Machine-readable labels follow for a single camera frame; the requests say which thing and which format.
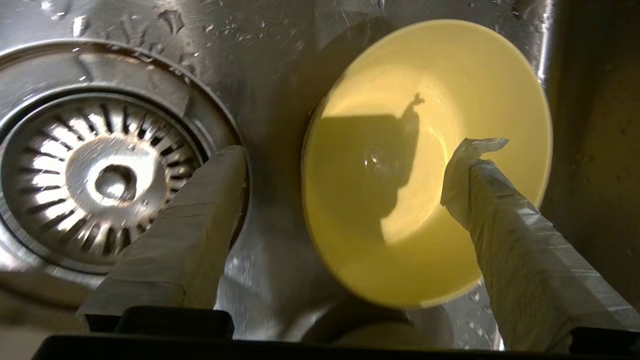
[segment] water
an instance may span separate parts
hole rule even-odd
[[[206,24],[206,25],[202,26],[202,32],[207,34],[210,31],[212,31],[214,28],[215,28],[214,24]]]
[[[71,10],[71,0],[42,0],[40,9],[51,20],[61,20]]]
[[[200,52],[191,53],[191,54],[182,54],[180,56],[180,66],[185,70],[190,72],[192,75],[196,76],[196,67],[193,64],[194,56],[198,56]]]
[[[127,44],[137,47],[145,43],[148,24],[142,16],[125,14],[120,19],[120,25]]]
[[[78,16],[74,18],[72,25],[72,34],[74,38],[79,38],[86,33],[89,28],[89,18],[86,16]]]
[[[164,45],[160,44],[159,42],[154,42],[149,45],[149,51],[154,54],[162,54],[162,52],[164,51]]]
[[[184,27],[182,15],[177,10],[165,10],[158,14],[158,19],[164,21],[169,26],[169,32],[177,35]]]

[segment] sink drain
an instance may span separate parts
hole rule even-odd
[[[197,78],[122,44],[4,53],[0,99],[0,270],[89,287],[202,163],[241,143]]]
[[[107,93],[39,107],[3,146],[5,221],[32,251],[85,272],[111,266],[202,163],[167,112]]]

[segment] yellow bowl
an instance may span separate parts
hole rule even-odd
[[[325,263],[358,295],[433,306],[481,278],[469,234],[441,207],[464,139],[504,137],[495,161],[539,205],[551,160],[547,100],[527,60],[482,26],[434,20],[360,55],[307,133],[303,201]]]

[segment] drain strainer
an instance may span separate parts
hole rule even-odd
[[[108,93],[41,106],[3,146],[5,221],[43,258],[87,272],[111,266],[202,163],[167,112]]]

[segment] sink basin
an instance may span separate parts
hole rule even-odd
[[[191,74],[217,97],[248,149],[251,183],[216,307],[232,315],[236,338],[298,341],[334,304],[352,296],[327,271],[305,227],[300,154],[310,116],[362,51],[396,29],[429,19],[475,22],[523,52],[545,88],[554,123],[543,214],[640,307],[640,278],[630,276],[640,266],[634,221],[640,194],[640,123],[634,116],[640,85],[634,79],[640,67],[632,46],[640,33],[640,6],[575,3],[130,0],[123,6],[107,0],[7,0],[0,13],[0,54],[59,40],[98,41],[114,51],[132,49],[132,56],[141,49],[133,61],[151,56],[170,64],[174,74]],[[2,109],[12,106],[0,101]],[[0,260],[4,268],[25,269],[1,247]],[[440,307],[404,313],[435,345],[500,347],[482,284]]]

